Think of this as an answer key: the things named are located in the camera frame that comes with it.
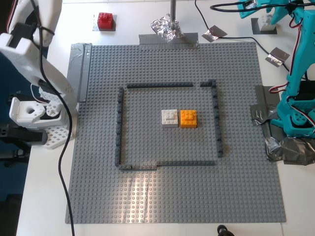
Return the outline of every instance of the aluminum foil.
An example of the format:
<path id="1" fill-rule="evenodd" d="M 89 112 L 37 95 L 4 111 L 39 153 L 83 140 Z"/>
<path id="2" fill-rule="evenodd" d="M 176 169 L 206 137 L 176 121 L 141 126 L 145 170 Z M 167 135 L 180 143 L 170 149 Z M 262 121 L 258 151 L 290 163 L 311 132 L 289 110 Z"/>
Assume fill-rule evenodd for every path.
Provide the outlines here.
<path id="1" fill-rule="evenodd" d="M 273 137 L 265 138 L 267 158 L 271 162 L 284 161 L 285 164 L 309 165 L 315 163 L 315 140 L 286 137 L 278 142 Z"/>
<path id="2" fill-rule="evenodd" d="M 172 41 L 174 38 L 181 38 L 185 35 L 182 33 L 181 28 L 179 27 L 178 21 L 175 20 L 175 29 L 171 28 L 170 23 L 170 15 L 167 14 L 167 18 L 162 17 L 155 21 L 153 21 L 150 26 L 153 29 L 153 31 L 159 35 L 163 41 L 166 43 Z"/>
<path id="3" fill-rule="evenodd" d="M 275 48 L 266 58 L 266 61 L 273 64 L 276 67 L 281 66 L 288 58 L 290 54 L 282 51 L 279 48 Z"/>
<path id="4" fill-rule="evenodd" d="M 207 39 L 210 43 L 214 42 L 215 40 L 217 40 L 220 37 L 224 37 L 226 36 L 227 33 L 224 32 L 223 30 L 221 30 L 219 27 L 217 26 L 212 26 L 211 28 L 208 29 L 207 32 L 205 32 L 202 37 L 204 37 L 205 39 Z"/>
<path id="5" fill-rule="evenodd" d="M 257 0 L 252 0 L 252 2 L 245 7 L 245 9 L 251 9 L 254 7 L 257 7 Z"/>

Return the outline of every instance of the black cable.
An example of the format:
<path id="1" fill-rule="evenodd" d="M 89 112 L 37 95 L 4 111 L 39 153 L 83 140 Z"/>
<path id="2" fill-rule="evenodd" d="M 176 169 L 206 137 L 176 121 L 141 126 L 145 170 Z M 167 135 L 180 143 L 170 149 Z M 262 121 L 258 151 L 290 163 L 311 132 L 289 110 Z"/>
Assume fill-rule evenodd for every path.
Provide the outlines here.
<path id="1" fill-rule="evenodd" d="M 201 17 L 202 17 L 202 19 L 203 19 L 203 21 L 204 21 L 206 27 L 207 27 L 207 30 L 208 30 L 209 28 L 208 28 L 207 22 L 206 22 L 205 18 L 203 17 L 201 11 L 199 10 L 199 8 L 198 8 L 198 6 L 197 6 L 197 0 L 195 0 L 195 6 L 196 6 L 196 8 L 198 9 L 198 11 L 199 11 L 199 13 L 200 13 L 200 15 L 201 15 Z M 257 44 L 266 54 L 268 54 L 268 55 L 270 54 L 270 53 L 269 53 L 266 49 L 264 49 L 264 48 L 262 47 L 262 45 L 261 45 L 255 38 L 253 38 L 253 37 L 220 37 L 220 38 L 225 38 L 225 39 L 246 39 L 246 38 L 249 38 L 249 39 L 254 40 L 254 41 L 256 42 L 256 44 Z M 284 63 L 283 63 L 282 65 L 284 66 L 284 68 L 285 68 L 288 72 L 290 71 L 290 70 L 288 69 L 288 67 L 287 67 Z"/>
<path id="2" fill-rule="evenodd" d="M 249 8 L 249 9 L 237 9 L 237 10 L 230 10 L 230 9 L 219 9 L 218 7 L 222 7 L 222 6 L 235 6 L 235 5 L 243 5 L 246 3 L 252 3 L 252 1 L 243 1 L 243 2 L 233 2 L 233 3 L 224 3 L 224 4 L 216 4 L 216 5 L 212 5 L 210 6 L 211 10 L 214 11 L 219 11 L 219 12 L 249 12 L 249 11 L 258 11 L 261 9 L 265 9 L 265 8 L 272 8 L 272 7 L 293 7 L 293 8 L 297 8 L 297 7 L 305 7 L 305 6 L 314 6 L 315 3 L 294 3 L 294 2 L 290 2 L 288 4 L 270 4 L 270 5 L 265 5 L 265 6 L 259 6 L 259 7 L 253 7 L 253 8 Z"/>
<path id="3" fill-rule="evenodd" d="M 31 4 L 34 8 L 34 12 L 37 18 L 37 23 L 38 23 L 38 29 L 39 29 L 39 67 L 40 67 L 40 72 L 41 75 L 43 77 L 43 79 L 46 81 L 46 83 L 48 84 L 48 86 L 54 91 L 54 93 L 56 94 L 56 96 L 60 99 L 60 101 L 62 102 L 68 116 L 69 116 L 69 133 L 67 136 L 67 140 L 64 144 L 63 150 L 61 151 L 60 157 L 59 157 L 59 161 L 58 161 L 58 173 L 59 173 L 59 177 L 60 180 L 63 184 L 63 189 L 64 189 L 64 193 L 67 199 L 67 204 L 68 204 L 68 210 L 69 210 L 69 216 L 70 216 L 70 222 L 71 222 L 71 231 L 72 231 L 72 236 L 75 236 L 75 232 L 74 232 L 74 224 L 73 224 L 73 215 L 72 215 L 72 209 L 71 209 L 71 203 L 70 203 L 70 197 L 68 194 L 68 190 L 67 187 L 65 185 L 64 179 L 63 179 L 63 175 L 61 172 L 61 163 L 62 163 L 62 159 L 63 159 L 63 155 L 64 152 L 69 144 L 70 141 L 70 137 L 71 137 L 71 132 L 72 132 L 72 116 L 71 116 L 71 112 L 67 106 L 67 104 L 65 103 L 64 99 L 61 97 L 61 95 L 59 94 L 59 92 L 54 88 L 54 86 L 49 82 L 49 80 L 47 79 L 45 72 L 44 72 L 44 68 L 43 68 L 43 28 L 41 26 L 41 21 L 40 21 L 40 17 L 39 17 L 39 11 L 34 3 L 34 0 L 31 0 Z"/>
<path id="4" fill-rule="evenodd" d="M 209 27 L 208 27 L 208 25 L 207 25 L 207 22 L 206 22 L 205 18 L 203 17 L 201 11 L 199 10 L 199 7 L 197 6 L 197 0 L 195 0 L 195 6 L 196 6 L 197 10 L 199 11 L 199 13 L 200 13 L 200 15 L 201 15 L 201 17 L 202 17 L 202 19 L 203 19 L 203 22 L 205 23 L 205 25 L 206 25 L 206 27 L 207 27 L 207 30 L 208 30 Z"/>

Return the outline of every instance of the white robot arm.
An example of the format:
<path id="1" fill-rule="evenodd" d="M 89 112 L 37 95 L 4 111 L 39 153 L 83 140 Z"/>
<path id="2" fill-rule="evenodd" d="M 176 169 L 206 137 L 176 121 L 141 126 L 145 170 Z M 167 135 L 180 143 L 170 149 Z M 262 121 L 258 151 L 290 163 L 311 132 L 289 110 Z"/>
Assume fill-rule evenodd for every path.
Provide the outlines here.
<path id="1" fill-rule="evenodd" d="M 34 0 L 39 10 L 42 24 L 43 46 L 49 46 L 56 29 L 62 8 L 62 0 Z M 47 86 L 40 72 L 39 29 L 26 25 L 28 16 L 33 12 L 30 0 L 16 0 L 13 4 L 7 24 L 8 33 L 0 35 L 2 52 L 16 69 L 33 85 L 39 86 L 41 97 L 49 104 L 35 101 L 19 101 L 14 98 L 10 117 L 27 129 L 46 129 L 52 125 L 67 127 L 68 118 L 62 102 Z M 45 75 L 53 87 L 60 93 L 71 113 L 75 112 L 77 100 L 73 89 L 65 76 L 47 59 L 42 59 Z"/>

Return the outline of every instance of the wire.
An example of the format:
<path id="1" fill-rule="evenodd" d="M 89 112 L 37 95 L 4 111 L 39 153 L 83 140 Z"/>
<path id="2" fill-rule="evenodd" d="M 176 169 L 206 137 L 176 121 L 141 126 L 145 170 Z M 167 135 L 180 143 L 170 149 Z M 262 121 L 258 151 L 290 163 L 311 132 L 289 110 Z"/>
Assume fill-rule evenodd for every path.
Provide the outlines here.
<path id="1" fill-rule="evenodd" d="M 293 14 L 292 20 L 290 21 L 290 24 L 289 24 L 290 28 L 292 28 L 292 29 L 298 28 L 298 27 L 302 24 L 302 21 L 303 21 L 303 18 L 302 18 L 302 19 L 300 20 L 300 22 L 299 22 L 297 25 L 292 26 L 292 23 L 293 23 L 293 21 L 294 21 L 294 18 L 295 18 L 295 15 Z"/>
<path id="2" fill-rule="evenodd" d="M 219 12 L 249 12 L 249 11 L 258 11 L 258 10 L 265 9 L 265 8 L 272 8 L 272 7 L 287 7 L 287 6 L 290 6 L 290 7 L 293 7 L 293 8 L 297 8 L 297 7 L 314 6 L 315 5 L 314 2 L 312 2 L 312 3 L 302 3 L 302 4 L 289 2 L 288 4 L 270 4 L 270 5 L 264 5 L 264 6 L 259 6 L 259 7 L 253 7 L 253 8 L 249 8 L 249 9 L 231 10 L 231 9 L 219 9 L 218 8 L 218 7 L 222 7 L 222 6 L 245 5 L 246 3 L 252 3 L 252 1 L 217 4 L 217 5 L 210 6 L 210 9 L 214 10 L 214 11 L 219 11 Z"/>
<path id="3" fill-rule="evenodd" d="M 277 85 L 277 86 L 273 86 L 269 89 L 269 92 L 270 93 L 278 93 L 278 92 L 281 92 L 281 91 L 285 91 L 285 89 L 282 89 L 282 90 L 277 90 L 277 91 L 274 91 L 275 89 L 279 89 L 279 88 L 282 88 L 284 86 L 287 86 L 289 82 L 286 82 L 284 85 Z"/>
<path id="4" fill-rule="evenodd" d="M 199 13 L 200 13 L 200 15 L 201 15 L 201 17 L 202 17 L 202 19 L 203 19 L 203 21 L 204 21 L 206 27 L 207 27 L 207 30 L 208 30 L 209 28 L 208 28 L 207 22 L 206 22 L 205 18 L 203 17 L 201 11 L 199 10 L 199 7 L 197 6 L 197 0 L 195 0 L 195 6 L 196 6 L 197 10 L 199 11 Z M 255 38 L 253 38 L 253 37 L 221 37 L 221 38 L 225 38 L 225 39 L 252 39 L 252 40 L 255 41 L 255 43 L 256 43 L 266 54 L 268 54 L 268 55 L 270 54 L 270 53 L 269 53 L 266 49 L 264 49 L 264 48 L 262 47 L 262 45 L 261 45 Z M 283 63 L 282 65 L 284 66 L 284 68 L 285 68 L 288 72 L 290 71 L 289 68 L 288 68 L 284 63 Z"/>
<path id="5" fill-rule="evenodd" d="M 200 15 L 201 15 L 201 17 L 202 17 L 202 19 L 203 19 L 203 22 L 205 23 L 205 25 L 206 25 L 206 27 L 207 27 L 207 30 L 208 30 L 209 27 L 208 27 L 208 25 L 207 25 L 207 22 L 206 22 L 205 18 L 203 17 L 201 11 L 199 10 L 199 7 L 197 6 L 197 0 L 195 0 L 195 6 L 196 6 L 197 10 L 199 11 L 199 13 L 200 13 Z"/>
<path id="6" fill-rule="evenodd" d="M 59 94 L 59 92 L 54 88 L 54 86 L 49 82 L 49 80 L 47 79 L 45 72 L 44 72 L 44 68 L 43 68 L 43 28 L 41 26 L 41 21 L 40 21 L 40 17 L 39 17 L 39 11 L 34 3 L 34 0 L 31 0 L 31 4 L 34 8 L 34 12 L 37 18 L 37 23 L 38 23 L 38 29 L 39 29 L 39 67 L 40 67 L 40 72 L 41 75 L 43 77 L 43 79 L 46 81 L 46 83 L 48 84 L 48 86 L 54 91 L 54 93 L 56 94 L 56 96 L 60 99 L 60 101 L 62 102 L 68 116 L 69 116 L 69 133 L 67 136 L 67 140 L 64 144 L 63 150 L 61 151 L 60 157 L 59 157 L 59 161 L 58 161 L 58 173 L 59 173 L 59 177 L 60 180 L 63 184 L 63 189 L 64 189 L 64 193 L 67 199 L 67 204 L 68 204 L 68 210 L 69 210 L 69 216 L 70 216 L 70 223 L 71 223 L 71 231 L 72 231 L 72 236 L 75 236 L 75 232 L 74 232 L 74 224 L 73 224 L 73 215 L 72 215 L 72 209 L 71 209 L 71 202 L 70 202 L 70 197 L 69 197 L 69 193 L 67 190 L 67 187 L 65 185 L 64 179 L 63 179 L 63 174 L 61 172 L 61 164 L 62 164 L 62 159 L 63 159 L 63 155 L 64 152 L 69 144 L 70 141 L 70 137 L 71 137 L 71 132 L 72 132 L 72 116 L 71 116 L 71 112 L 67 106 L 67 104 L 65 103 L 64 99 L 61 97 L 61 95 Z"/>
<path id="7" fill-rule="evenodd" d="M 14 2 L 12 3 L 12 8 L 10 10 L 9 18 L 8 18 L 8 21 L 6 22 L 6 32 L 7 33 L 9 33 L 9 26 L 11 24 L 12 16 L 13 16 L 14 11 L 16 9 L 17 3 L 18 3 L 18 0 L 14 0 Z"/>
<path id="8" fill-rule="evenodd" d="M 33 98 L 34 98 L 37 102 L 40 102 L 40 103 L 47 103 L 47 102 L 44 102 L 44 101 L 40 101 L 39 99 L 37 99 L 37 98 L 34 96 L 33 84 L 31 84 L 31 94 L 33 95 Z"/>
<path id="9" fill-rule="evenodd" d="M 290 75 L 292 75 L 292 71 L 293 71 L 293 63 L 294 63 L 294 58 L 295 58 L 295 52 L 296 52 L 297 46 L 299 45 L 301 29 L 302 29 L 302 25 L 299 26 L 299 30 L 298 30 L 298 33 L 297 33 L 295 46 L 294 46 L 294 49 L 293 49 L 292 62 L 291 62 L 291 68 L 290 68 L 290 73 L 289 73 Z"/>

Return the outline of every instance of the white lego brick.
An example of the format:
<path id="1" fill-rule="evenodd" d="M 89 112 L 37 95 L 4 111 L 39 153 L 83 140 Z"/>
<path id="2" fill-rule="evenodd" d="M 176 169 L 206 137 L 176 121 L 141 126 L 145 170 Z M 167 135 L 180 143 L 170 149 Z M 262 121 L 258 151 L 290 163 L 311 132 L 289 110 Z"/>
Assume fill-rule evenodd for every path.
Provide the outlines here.
<path id="1" fill-rule="evenodd" d="M 258 18 L 258 26 L 260 31 L 274 30 L 276 25 L 271 24 L 272 15 L 263 15 Z"/>
<path id="2" fill-rule="evenodd" d="M 178 127 L 177 110 L 162 110 L 162 127 L 163 128 Z"/>

